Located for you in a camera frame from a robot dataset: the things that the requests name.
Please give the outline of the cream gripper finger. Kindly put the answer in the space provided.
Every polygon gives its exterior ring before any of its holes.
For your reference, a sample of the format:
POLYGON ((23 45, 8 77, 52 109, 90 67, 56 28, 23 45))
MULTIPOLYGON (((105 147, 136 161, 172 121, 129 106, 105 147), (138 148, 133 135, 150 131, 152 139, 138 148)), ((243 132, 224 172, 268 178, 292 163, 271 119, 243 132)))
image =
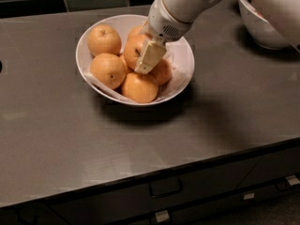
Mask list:
POLYGON ((141 55, 139 56, 134 71, 139 74, 148 74, 167 52, 165 43, 156 38, 147 38, 142 45, 141 55))

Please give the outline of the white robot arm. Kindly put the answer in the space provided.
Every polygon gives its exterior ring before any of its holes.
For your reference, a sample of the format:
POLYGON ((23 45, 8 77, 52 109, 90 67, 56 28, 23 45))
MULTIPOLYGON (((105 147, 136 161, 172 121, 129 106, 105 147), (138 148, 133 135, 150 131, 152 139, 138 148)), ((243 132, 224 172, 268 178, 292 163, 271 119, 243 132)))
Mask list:
MULTIPOLYGON (((223 0, 154 0, 141 30, 149 34, 134 70, 147 74, 166 54, 168 43, 180 40, 206 10, 223 0)), ((266 20, 295 50, 300 46, 300 0, 236 0, 240 6, 266 20)))

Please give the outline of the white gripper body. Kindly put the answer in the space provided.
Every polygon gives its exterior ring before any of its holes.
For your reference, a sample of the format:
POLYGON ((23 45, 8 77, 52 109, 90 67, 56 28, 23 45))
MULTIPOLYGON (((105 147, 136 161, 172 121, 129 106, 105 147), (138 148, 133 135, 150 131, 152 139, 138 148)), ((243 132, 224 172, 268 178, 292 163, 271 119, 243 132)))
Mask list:
POLYGON ((174 42, 179 40, 190 27, 190 23, 180 22, 174 18, 164 0, 154 0, 141 32, 164 42, 174 42))

